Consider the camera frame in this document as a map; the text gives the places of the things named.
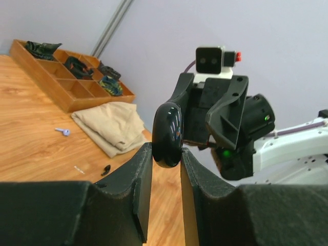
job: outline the white wall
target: white wall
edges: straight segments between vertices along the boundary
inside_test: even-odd
[[[249,76],[249,94],[263,93],[283,128],[328,108],[327,12],[324,0],[137,0],[101,58],[136,93],[151,130],[197,46],[240,50],[235,73]],[[193,152],[218,173],[208,151]]]
[[[0,53],[13,39],[63,43],[61,48],[90,54],[120,0],[2,0]]]

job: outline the green light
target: green light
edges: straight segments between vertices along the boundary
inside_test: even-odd
[[[231,151],[229,150],[225,150],[222,154],[224,157],[230,157],[232,155]]]

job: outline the wooden tray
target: wooden tray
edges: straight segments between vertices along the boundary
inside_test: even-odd
[[[28,72],[37,85],[66,113],[99,106],[110,101],[132,103],[135,95],[120,81],[122,96],[111,96],[98,81],[103,74],[97,69],[100,61],[93,56],[58,49],[55,61],[36,59],[25,49],[25,41],[14,40],[10,49],[12,58]],[[76,79],[63,65],[68,56],[75,56],[92,68],[92,80]]]

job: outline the table surface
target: table surface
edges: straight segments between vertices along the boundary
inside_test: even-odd
[[[11,57],[0,55],[0,180],[101,179],[136,152],[110,159]],[[64,137],[55,128],[70,129]],[[144,131],[148,140],[151,134]],[[180,168],[153,165],[148,243],[184,245]]]

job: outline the beige cloth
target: beige cloth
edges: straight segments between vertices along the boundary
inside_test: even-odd
[[[73,120],[109,156],[127,153],[146,142],[137,105],[110,102],[72,113]]]

